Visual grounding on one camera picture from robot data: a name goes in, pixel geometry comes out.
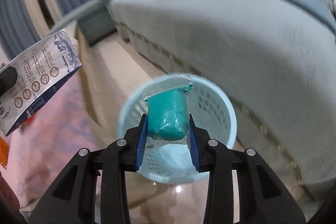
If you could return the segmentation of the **white blue printed wrapper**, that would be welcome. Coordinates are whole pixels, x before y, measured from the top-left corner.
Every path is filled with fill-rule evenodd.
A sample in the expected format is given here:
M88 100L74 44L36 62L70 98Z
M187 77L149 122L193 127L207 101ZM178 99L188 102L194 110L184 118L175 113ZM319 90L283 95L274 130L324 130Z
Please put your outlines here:
M5 136L40 110L79 70L81 61L63 28L33 44L3 68L9 66L17 70L18 78L1 95L1 131Z

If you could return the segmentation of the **teal snack packet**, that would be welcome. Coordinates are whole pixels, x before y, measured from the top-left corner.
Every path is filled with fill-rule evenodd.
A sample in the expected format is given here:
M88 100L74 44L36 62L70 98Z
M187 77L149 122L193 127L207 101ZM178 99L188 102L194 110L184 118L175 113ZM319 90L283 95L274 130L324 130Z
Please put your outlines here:
M187 75L174 75L152 83L142 91L147 103L146 148L168 144L187 145L189 135L188 94L194 84Z

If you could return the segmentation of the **blue curtain left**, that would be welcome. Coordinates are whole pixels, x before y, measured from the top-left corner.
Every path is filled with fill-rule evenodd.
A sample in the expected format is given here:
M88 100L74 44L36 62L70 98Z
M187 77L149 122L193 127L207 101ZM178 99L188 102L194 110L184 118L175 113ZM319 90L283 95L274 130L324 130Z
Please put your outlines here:
M0 0L1 45L13 59L40 40L23 0Z

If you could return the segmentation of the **orange packet edge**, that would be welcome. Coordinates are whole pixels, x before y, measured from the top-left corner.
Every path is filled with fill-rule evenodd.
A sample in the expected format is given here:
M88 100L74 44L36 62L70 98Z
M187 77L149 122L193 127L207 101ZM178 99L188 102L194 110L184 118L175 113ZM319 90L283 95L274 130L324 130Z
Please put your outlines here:
M5 169L7 168L8 156L9 146L2 138L0 138L0 164Z

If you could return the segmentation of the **pink patterned table cloth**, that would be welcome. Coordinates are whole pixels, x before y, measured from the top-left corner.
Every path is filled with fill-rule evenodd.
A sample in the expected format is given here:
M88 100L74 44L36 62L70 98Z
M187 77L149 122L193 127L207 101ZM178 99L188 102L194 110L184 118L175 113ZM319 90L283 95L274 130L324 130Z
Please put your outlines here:
M32 121L4 138L9 155L1 168L1 195L15 210L40 199L78 150L103 143L104 130L88 111L87 96L81 67Z

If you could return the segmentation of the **light blue waste basket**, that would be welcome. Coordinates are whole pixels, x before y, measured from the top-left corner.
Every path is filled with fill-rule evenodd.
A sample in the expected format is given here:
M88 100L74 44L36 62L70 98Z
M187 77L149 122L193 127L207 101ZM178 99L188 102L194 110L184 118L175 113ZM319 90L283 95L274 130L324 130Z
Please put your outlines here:
M117 138L123 138L128 129L138 126L142 115L147 113L147 103L142 99L143 89L170 77L171 75L157 77L141 85L128 97L118 117ZM192 74L188 74L188 77L194 84L187 98L195 125L207 130L210 138L232 149L236 142L237 120L228 96L204 77ZM138 172L149 180L163 184L184 184L209 175L195 170L190 151L184 144L167 144L146 149Z

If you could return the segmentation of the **teal sofa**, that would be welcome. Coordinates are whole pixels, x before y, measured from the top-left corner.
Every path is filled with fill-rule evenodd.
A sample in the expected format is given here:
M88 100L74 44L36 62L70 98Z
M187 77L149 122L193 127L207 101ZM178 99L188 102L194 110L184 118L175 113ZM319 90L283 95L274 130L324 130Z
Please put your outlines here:
M87 23L121 37L167 73L220 86L238 138L281 177L320 200L335 184L335 18L319 0L96 0L54 30L97 8Z

